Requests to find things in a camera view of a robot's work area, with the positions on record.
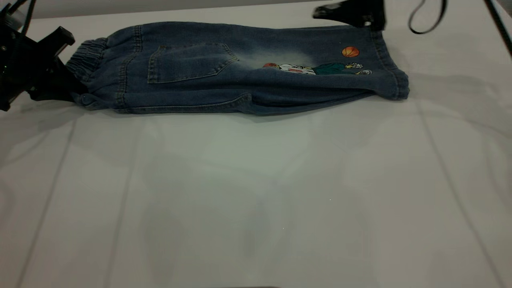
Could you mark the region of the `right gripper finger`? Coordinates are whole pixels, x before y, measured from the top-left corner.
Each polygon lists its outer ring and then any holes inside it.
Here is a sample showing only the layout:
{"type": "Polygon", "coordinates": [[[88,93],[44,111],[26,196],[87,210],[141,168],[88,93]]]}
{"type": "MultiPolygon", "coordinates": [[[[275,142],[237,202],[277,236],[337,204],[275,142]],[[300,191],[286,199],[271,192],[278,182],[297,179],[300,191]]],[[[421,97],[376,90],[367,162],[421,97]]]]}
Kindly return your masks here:
{"type": "Polygon", "coordinates": [[[313,10],[313,18],[322,20],[345,20],[346,6],[345,2],[335,2],[334,4],[318,6],[313,10]]]}

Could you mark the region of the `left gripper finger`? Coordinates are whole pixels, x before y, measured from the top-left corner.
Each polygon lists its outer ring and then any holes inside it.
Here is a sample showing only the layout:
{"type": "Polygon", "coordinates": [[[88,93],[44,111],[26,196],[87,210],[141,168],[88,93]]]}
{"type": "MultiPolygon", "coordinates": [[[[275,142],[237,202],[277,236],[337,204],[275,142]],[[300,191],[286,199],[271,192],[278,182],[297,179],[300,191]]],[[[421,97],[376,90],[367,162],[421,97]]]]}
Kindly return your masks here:
{"type": "Polygon", "coordinates": [[[49,67],[36,72],[28,94],[34,101],[58,100],[74,102],[73,95],[88,93],[87,87],[75,77],[61,60],[53,61],[49,67]]]}
{"type": "Polygon", "coordinates": [[[63,27],[58,27],[38,42],[38,49],[49,56],[58,56],[67,46],[75,43],[73,34],[63,27]]]}

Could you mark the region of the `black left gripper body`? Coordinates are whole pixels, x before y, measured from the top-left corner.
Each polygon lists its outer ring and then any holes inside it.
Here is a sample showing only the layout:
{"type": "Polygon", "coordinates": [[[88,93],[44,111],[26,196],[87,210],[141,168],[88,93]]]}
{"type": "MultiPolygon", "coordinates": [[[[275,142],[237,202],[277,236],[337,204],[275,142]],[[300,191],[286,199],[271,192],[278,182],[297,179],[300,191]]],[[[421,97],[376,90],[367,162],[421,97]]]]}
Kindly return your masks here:
{"type": "Polygon", "coordinates": [[[51,38],[34,41],[14,30],[1,31],[1,110],[8,111],[12,102],[27,91],[34,101],[51,99],[40,89],[41,73],[48,69],[51,38]]]}

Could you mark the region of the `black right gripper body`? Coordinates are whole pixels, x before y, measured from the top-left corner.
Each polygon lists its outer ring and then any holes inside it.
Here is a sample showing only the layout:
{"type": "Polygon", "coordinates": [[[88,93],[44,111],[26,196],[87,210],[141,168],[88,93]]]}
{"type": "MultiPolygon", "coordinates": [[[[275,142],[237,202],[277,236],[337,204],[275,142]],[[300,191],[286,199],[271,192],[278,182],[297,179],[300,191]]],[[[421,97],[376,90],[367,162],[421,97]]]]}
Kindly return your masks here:
{"type": "Polygon", "coordinates": [[[362,28],[369,26],[371,30],[384,30],[386,13],[384,0],[346,0],[344,9],[348,13],[347,24],[362,28]]]}

